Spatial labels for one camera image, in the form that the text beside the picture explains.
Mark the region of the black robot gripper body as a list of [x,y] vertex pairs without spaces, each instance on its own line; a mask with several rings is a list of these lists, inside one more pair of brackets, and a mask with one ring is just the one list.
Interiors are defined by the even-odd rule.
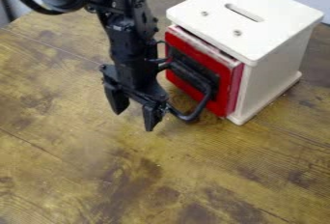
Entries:
[[121,90],[139,103],[164,102],[168,99],[165,90],[160,86],[156,75],[159,65],[157,45],[153,38],[144,39],[137,35],[131,19],[108,21],[104,27],[109,39],[109,53],[112,65],[103,65],[104,83]]

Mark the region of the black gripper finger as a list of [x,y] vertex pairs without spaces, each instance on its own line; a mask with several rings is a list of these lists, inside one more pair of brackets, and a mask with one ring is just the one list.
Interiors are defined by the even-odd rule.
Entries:
[[104,93],[113,113],[120,115],[128,108],[128,97],[121,90],[116,89],[112,85],[108,84],[104,85]]
[[157,104],[147,103],[141,107],[144,128],[152,131],[157,123],[163,120],[163,109]]

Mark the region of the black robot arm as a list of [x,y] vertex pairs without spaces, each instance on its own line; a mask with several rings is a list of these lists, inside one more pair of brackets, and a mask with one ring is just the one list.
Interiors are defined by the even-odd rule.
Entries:
[[141,104],[144,128],[151,131],[165,112],[167,93],[157,83],[159,32],[147,0],[20,0],[34,12],[47,15],[80,9],[96,14],[109,41],[113,63],[101,65],[104,93],[116,114],[132,101]]

